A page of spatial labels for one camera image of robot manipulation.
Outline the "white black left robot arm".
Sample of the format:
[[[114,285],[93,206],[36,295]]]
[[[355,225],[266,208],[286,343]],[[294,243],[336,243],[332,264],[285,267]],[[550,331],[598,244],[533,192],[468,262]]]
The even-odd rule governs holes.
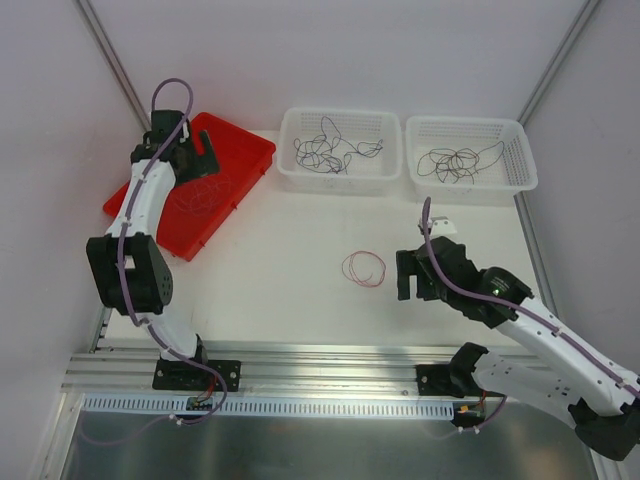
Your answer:
[[[186,114],[154,110],[151,129],[131,153],[131,178],[113,223],[86,245],[102,304],[144,329],[163,359],[179,361],[175,376],[189,389],[208,382],[210,365],[197,356],[198,335],[170,306],[173,277],[156,237],[171,191],[219,172],[209,136],[202,132],[199,140],[201,154]]]

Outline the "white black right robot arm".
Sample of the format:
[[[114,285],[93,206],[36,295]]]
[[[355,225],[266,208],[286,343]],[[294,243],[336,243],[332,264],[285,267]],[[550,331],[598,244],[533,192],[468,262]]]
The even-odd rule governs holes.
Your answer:
[[[591,450],[624,460],[639,444],[639,376],[561,322],[524,282],[500,267],[478,269],[466,248],[437,237],[396,253],[397,297],[439,300],[526,348],[537,371],[467,342],[445,365],[419,366],[421,392],[456,398],[495,393],[568,425]]]

